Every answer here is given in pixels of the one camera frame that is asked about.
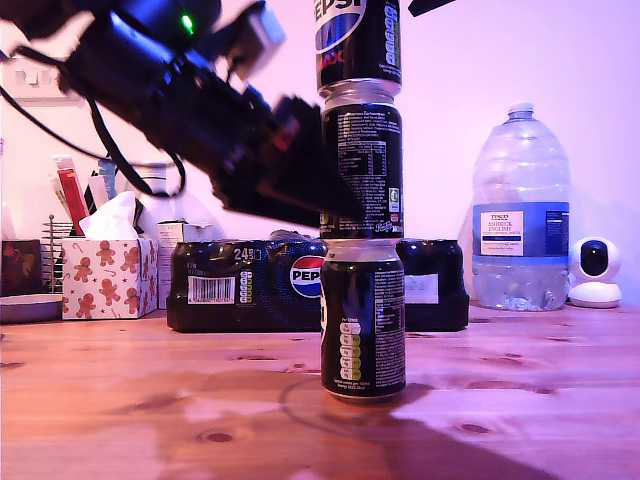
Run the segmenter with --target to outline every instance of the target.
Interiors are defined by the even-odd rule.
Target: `pepsi logo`
[[[320,268],[324,262],[323,257],[300,257],[293,262],[289,279],[291,286],[303,297],[319,298],[322,295],[320,283]]]
[[[358,28],[367,0],[316,0],[316,52],[332,49]]]

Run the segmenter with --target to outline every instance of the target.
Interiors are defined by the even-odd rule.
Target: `white camera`
[[[613,277],[620,270],[620,254],[613,243],[604,238],[583,238],[571,248],[569,263],[575,279],[569,290],[571,303],[588,308],[618,306],[622,292]]]

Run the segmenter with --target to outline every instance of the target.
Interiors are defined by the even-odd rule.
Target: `large plastic water bottle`
[[[569,273],[569,161],[551,131],[519,103],[495,127],[473,177],[473,274],[479,302],[555,310]]]

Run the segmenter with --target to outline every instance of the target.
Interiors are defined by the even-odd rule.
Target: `green led light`
[[[185,14],[180,20],[187,32],[189,32],[190,35],[193,35],[193,20],[191,20],[191,17]]]

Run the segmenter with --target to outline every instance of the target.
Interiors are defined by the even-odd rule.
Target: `black soda can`
[[[402,118],[376,82],[360,82],[327,100],[322,137],[329,162],[365,208],[360,220],[322,214],[320,237],[398,239],[404,234]]]
[[[398,0],[315,0],[316,71],[321,96],[359,79],[391,95],[402,87]]]
[[[332,242],[321,270],[322,385],[372,403],[405,378],[404,270],[394,246]]]

